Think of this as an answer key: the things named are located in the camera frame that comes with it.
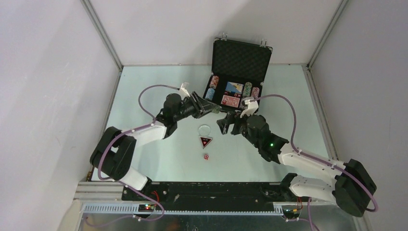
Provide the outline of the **black red triangular chip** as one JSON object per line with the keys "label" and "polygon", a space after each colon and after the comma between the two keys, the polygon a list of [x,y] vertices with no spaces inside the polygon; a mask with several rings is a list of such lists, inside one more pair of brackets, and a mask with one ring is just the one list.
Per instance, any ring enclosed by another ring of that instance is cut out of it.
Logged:
{"label": "black red triangular chip", "polygon": [[204,149],[213,140],[211,137],[200,137],[202,148]]}

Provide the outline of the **dark green chip stack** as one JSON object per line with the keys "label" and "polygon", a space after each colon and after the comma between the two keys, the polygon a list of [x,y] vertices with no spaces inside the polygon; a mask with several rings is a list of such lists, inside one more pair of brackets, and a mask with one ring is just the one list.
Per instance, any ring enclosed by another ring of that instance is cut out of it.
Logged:
{"label": "dark green chip stack", "polygon": [[221,107],[218,105],[217,107],[214,107],[211,112],[214,114],[218,114],[220,112],[220,109]]}

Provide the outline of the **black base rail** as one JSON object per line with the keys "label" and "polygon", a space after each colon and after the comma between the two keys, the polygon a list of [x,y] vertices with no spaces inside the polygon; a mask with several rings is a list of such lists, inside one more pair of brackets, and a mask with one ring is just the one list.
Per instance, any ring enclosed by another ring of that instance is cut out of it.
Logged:
{"label": "black base rail", "polygon": [[273,182],[152,182],[142,194],[170,212],[273,212],[280,202],[307,202]]}

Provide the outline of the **black aluminium poker case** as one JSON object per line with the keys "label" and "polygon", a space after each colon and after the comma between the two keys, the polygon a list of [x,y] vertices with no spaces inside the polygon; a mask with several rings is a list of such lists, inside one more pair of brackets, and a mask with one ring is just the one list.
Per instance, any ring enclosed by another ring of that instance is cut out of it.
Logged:
{"label": "black aluminium poker case", "polygon": [[[226,35],[215,38],[213,42],[211,76],[204,90],[203,98],[209,89],[212,76],[219,77],[219,83],[215,89],[212,103],[221,107],[221,112],[242,111],[242,94],[234,94],[225,91],[227,82],[235,82],[245,85],[252,83],[253,87],[260,89],[261,96],[263,83],[266,78],[273,48],[267,45],[265,39],[259,44],[228,39]],[[221,104],[224,95],[240,98],[239,107],[230,107]]]}

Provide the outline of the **blue card deck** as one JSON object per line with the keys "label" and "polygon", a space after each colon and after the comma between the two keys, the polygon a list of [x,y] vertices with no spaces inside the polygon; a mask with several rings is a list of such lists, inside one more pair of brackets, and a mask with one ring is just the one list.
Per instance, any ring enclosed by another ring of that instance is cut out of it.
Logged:
{"label": "blue card deck", "polygon": [[240,83],[235,83],[235,82],[227,82],[225,91],[229,93],[236,93],[236,94],[242,94],[244,85]]}

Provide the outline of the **red white chip roll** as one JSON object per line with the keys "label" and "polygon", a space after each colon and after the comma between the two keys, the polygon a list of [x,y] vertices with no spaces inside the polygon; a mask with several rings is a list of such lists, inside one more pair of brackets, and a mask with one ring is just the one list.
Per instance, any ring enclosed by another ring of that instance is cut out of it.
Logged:
{"label": "red white chip roll", "polygon": [[216,89],[217,85],[219,83],[219,77],[218,76],[212,76],[209,84],[209,88]]}

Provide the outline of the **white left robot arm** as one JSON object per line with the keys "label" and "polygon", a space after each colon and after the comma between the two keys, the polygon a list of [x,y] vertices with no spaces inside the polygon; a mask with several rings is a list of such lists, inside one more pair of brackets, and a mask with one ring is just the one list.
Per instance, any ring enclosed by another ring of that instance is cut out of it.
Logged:
{"label": "white left robot arm", "polygon": [[90,156],[90,164],[99,174],[106,174],[106,179],[133,188],[136,197],[147,200],[152,194],[151,179],[131,166],[135,148],[168,138],[182,119],[189,116],[199,119],[209,113],[218,113],[220,108],[196,92],[184,97],[178,93],[169,94],[152,123],[129,130],[108,127]]}

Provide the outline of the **blue white chip stack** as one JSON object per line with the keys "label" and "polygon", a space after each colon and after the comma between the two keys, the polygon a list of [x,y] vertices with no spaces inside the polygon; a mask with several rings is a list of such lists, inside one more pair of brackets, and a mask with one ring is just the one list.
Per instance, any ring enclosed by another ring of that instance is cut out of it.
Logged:
{"label": "blue white chip stack", "polygon": [[207,91],[206,91],[206,94],[205,94],[205,99],[206,100],[208,100],[208,101],[212,101],[213,100],[213,97],[214,97],[214,94],[215,94],[215,89],[213,89],[213,88],[209,88]]}

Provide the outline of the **pink white chip stack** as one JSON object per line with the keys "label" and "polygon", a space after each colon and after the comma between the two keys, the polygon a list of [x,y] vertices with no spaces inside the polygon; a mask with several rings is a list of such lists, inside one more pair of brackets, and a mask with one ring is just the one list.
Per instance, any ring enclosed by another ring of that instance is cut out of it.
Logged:
{"label": "pink white chip stack", "polygon": [[260,89],[258,87],[253,87],[251,90],[251,97],[254,99],[258,98]]}

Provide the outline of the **clear round dealer button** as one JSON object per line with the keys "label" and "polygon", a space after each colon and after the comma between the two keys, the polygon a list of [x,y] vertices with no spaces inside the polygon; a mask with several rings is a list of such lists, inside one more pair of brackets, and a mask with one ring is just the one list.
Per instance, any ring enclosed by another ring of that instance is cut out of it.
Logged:
{"label": "clear round dealer button", "polygon": [[198,128],[198,132],[202,136],[208,136],[211,133],[211,128],[208,125],[201,125]]}

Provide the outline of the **red card deck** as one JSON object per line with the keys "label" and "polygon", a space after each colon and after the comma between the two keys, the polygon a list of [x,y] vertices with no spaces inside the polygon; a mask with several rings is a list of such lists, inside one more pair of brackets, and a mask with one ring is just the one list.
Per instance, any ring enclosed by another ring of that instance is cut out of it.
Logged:
{"label": "red card deck", "polygon": [[222,105],[238,108],[240,103],[240,98],[224,95],[221,100]]}

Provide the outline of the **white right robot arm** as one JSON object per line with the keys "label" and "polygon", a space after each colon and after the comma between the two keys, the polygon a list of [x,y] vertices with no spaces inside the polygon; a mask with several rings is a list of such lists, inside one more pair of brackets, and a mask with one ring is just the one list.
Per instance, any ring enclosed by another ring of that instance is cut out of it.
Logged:
{"label": "white right robot arm", "polygon": [[314,197],[335,203],[354,217],[362,217],[369,210],[370,196],[376,192],[377,186],[361,162],[350,159],[344,163],[321,159],[314,154],[302,154],[300,148],[293,148],[287,139],[272,133],[261,115],[227,113],[217,121],[217,125],[222,134],[242,135],[266,161],[315,175],[308,178],[288,173],[280,187],[280,196],[285,201],[292,201],[296,197]]}

